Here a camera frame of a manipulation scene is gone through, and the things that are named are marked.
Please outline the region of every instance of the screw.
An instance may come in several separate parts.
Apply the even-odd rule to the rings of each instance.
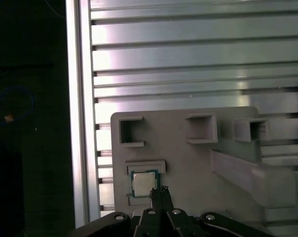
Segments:
[[[124,217],[123,216],[115,216],[115,219],[120,221],[120,220],[124,219]]]
[[[213,215],[207,215],[206,219],[209,221],[213,221],[215,219],[215,217]]]
[[[178,215],[178,214],[181,213],[181,211],[178,210],[178,209],[174,209],[174,210],[172,211],[172,213],[173,213],[174,215]]]

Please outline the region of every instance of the dark background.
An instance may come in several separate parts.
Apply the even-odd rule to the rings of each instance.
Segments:
[[[47,1],[66,16],[65,0]],[[26,68],[12,71],[17,65]],[[27,118],[0,127],[0,143],[22,155],[24,232],[64,236],[75,227],[65,18],[45,0],[0,0],[0,66],[10,66],[0,78],[0,93],[20,85],[35,99]],[[13,91],[0,102],[0,121],[30,106],[26,94]]]

